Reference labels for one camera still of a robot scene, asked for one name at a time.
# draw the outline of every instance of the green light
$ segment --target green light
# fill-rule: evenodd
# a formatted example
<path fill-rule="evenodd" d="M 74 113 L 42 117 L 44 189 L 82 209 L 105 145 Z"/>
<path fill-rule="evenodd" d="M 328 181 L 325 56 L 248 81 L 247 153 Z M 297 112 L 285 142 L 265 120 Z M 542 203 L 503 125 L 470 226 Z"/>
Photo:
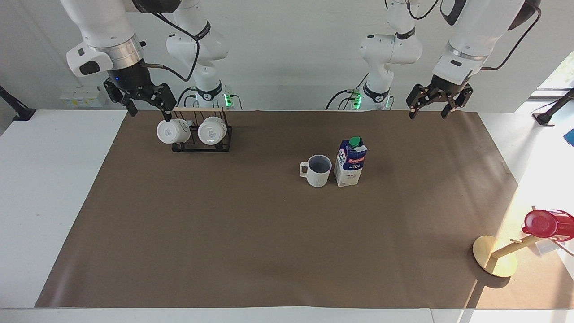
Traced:
<path fill-rule="evenodd" d="M 230 107 L 233 105 L 233 101 L 231 100 L 231 98 L 229 97 L 229 95 L 227 95 L 227 93 L 223 94 L 223 97 L 225 98 L 225 105 L 227 107 Z"/>
<path fill-rule="evenodd" d="M 353 108 L 359 109 L 360 108 L 360 102 L 362 100 L 363 100 L 363 96 L 360 94 L 357 94 L 357 97 L 355 98 L 355 102 L 353 102 Z"/>

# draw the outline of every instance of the mug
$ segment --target mug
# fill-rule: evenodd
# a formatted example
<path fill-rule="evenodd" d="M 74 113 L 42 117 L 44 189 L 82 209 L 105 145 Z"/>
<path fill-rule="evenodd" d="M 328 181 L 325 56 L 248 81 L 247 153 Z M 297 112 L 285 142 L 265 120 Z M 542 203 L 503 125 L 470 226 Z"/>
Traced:
<path fill-rule="evenodd" d="M 299 176 L 307 178 L 307 182 L 313 187 L 323 187 L 329 180 L 332 167 L 333 164 L 328 157 L 314 155 L 308 161 L 301 163 Z"/>
<path fill-rule="evenodd" d="M 206 145 L 218 144 L 227 134 L 227 125 L 218 117 L 208 117 L 197 129 L 197 136 Z"/>
<path fill-rule="evenodd" d="M 191 130 L 186 120 L 171 119 L 169 122 L 162 120 L 157 125 L 157 137 L 164 144 L 184 143 L 191 137 Z"/>

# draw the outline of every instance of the mug handle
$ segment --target mug handle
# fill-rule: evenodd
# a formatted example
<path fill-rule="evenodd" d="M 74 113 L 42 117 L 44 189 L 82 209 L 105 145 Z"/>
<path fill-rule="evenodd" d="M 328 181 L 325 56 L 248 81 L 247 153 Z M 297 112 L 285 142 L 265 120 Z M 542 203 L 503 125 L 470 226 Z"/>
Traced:
<path fill-rule="evenodd" d="M 307 173 L 303 173 L 303 168 L 309 168 L 309 163 L 307 163 L 306 161 L 302 162 L 301 165 L 299 166 L 299 176 L 301 177 L 307 177 Z"/>

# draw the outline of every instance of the blue object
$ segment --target blue object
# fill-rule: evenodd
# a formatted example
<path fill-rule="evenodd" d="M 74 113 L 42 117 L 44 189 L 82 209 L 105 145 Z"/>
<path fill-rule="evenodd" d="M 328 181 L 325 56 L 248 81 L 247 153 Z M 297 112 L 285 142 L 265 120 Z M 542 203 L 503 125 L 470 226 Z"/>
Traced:
<path fill-rule="evenodd" d="M 570 144 L 570 146 L 574 147 L 574 129 L 572 129 L 569 133 L 564 135 L 564 139 Z"/>

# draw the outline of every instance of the gray wall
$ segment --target gray wall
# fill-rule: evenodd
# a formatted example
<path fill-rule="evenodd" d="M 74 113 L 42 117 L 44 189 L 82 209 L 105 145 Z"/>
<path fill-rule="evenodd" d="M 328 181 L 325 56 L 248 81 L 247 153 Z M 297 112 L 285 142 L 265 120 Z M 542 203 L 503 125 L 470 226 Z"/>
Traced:
<path fill-rule="evenodd" d="M 423 8 L 431 3 L 423 1 Z M 574 50 L 570 4 L 571 0 L 542 2 L 540 23 L 506 67 L 472 78 L 476 91 L 467 110 L 516 111 Z M 332 94 L 354 87 L 367 72 L 359 56 L 362 38 L 392 32 L 380 0 L 204 0 L 203 6 L 213 27 L 231 45 L 229 57 L 216 62 L 221 77 L 250 109 L 323 109 Z M 172 28 L 149 14 L 130 13 L 129 19 L 148 43 L 146 61 L 185 71 L 165 49 Z M 68 71 L 65 53 L 81 38 L 58 0 L 1 1 L 0 24 L 0 84 L 26 104 L 61 109 L 62 87 L 99 85 L 106 78 L 102 74 L 77 79 Z M 503 36 L 491 57 L 492 65 L 506 56 L 525 28 Z M 397 98 L 396 109 L 405 108 L 404 100 L 414 84 L 428 84 L 452 28 L 436 10 L 417 23 L 417 33 L 424 45 L 421 60 L 393 67 L 396 76 L 391 93 Z M 165 71 L 152 73 L 156 83 L 167 82 L 176 93 L 192 85 Z"/>

